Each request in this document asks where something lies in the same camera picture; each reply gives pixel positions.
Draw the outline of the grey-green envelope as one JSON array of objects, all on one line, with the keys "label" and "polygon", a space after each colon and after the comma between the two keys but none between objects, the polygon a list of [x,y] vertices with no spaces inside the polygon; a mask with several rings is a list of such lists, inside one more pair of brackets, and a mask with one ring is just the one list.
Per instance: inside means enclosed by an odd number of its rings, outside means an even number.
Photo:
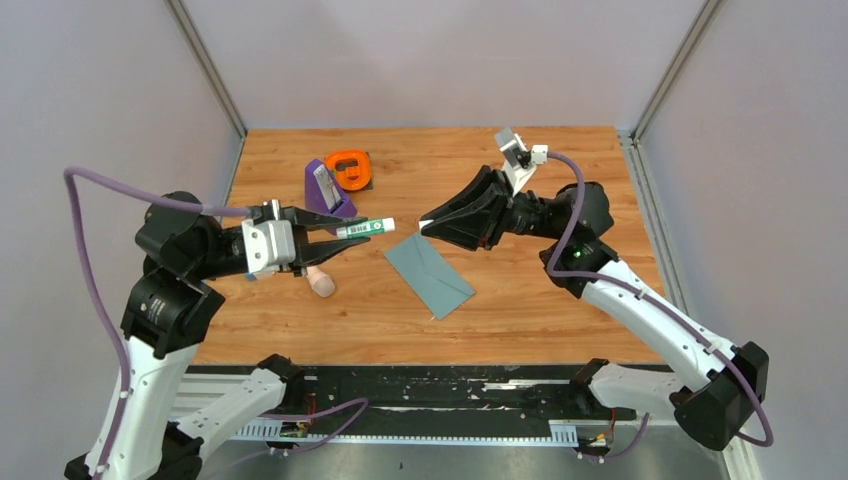
[{"label": "grey-green envelope", "polygon": [[385,257],[438,320],[475,295],[473,287],[420,233],[391,248]]}]

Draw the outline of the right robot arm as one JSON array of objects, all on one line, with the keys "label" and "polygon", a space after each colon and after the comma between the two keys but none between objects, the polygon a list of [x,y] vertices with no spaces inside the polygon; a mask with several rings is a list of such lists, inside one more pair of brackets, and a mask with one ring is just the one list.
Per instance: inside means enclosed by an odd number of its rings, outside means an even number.
[{"label": "right robot arm", "polygon": [[476,251],[505,234],[546,238],[540,259],[551,282],[624,325],[666,364],[665,371],[587,363],[571,403],[584,417],[629,409],[670,417],[701,446],[721,451],[762,416],[769,357],[754,342],[737,345],[698,324],[644,282],[603,241],[613,226],[597,182],[571,183],[555,196],[517,193],[507,175],[482,167],[471,183],[425,213],[422,235]]}]

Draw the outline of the white green glue stick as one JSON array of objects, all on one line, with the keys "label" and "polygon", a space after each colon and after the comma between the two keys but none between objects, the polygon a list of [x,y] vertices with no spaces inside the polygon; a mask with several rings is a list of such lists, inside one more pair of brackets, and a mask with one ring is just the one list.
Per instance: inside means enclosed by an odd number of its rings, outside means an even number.
[{"label": "white green glue stick", "polygon": [[389,217],[383,219],[367,220],[353,225],[337,228],[335,230],[335,236],[339,239],[372,237],[393,232],[395,229],[395,220]]}]

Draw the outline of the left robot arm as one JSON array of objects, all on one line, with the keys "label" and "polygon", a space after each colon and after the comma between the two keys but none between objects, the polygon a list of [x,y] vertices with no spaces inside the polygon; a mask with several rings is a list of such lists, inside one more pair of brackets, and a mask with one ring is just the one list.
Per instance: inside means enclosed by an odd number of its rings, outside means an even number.
[{"label": "left robot arm", "polygon": [[143,274],[130,291],[117,340],[119,379],[94,446],[69,461],[68,479],[195,479],[237,431],[278,414],[304,431],[309,416],[304,372],[274,354],[239,385],[181,418],[171,415],[183,375],[224,303],[211,281],[241,274],[300,276],[356,245],[353,238],[311,242],[316,230],[349,225],[344,217],[271,200],[240,209],[237,227],[185,191],[157,198],[136,244]]}]

